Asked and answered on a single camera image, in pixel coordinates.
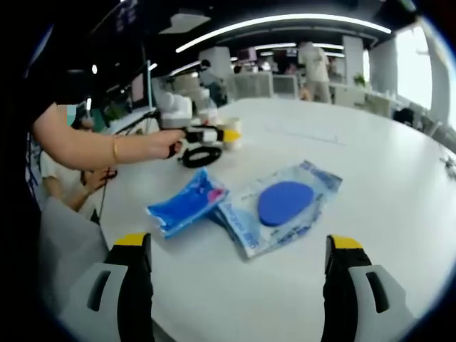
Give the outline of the person's left hand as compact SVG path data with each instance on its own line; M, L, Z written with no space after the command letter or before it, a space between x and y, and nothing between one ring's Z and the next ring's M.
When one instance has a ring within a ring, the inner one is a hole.
M147 157L165 160L181 152L185 132L183 130L161 130L146 138Z

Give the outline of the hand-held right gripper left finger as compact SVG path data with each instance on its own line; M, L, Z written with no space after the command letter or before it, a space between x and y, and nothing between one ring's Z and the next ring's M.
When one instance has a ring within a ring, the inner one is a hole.
M77 341L154 341L150 234L127 234L69 291L60 322Z

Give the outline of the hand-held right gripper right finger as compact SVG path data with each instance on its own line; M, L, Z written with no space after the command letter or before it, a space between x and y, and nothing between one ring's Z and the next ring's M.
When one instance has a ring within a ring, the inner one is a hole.
M326 238L323 341L400 341L415 317L405 289L350 237Z

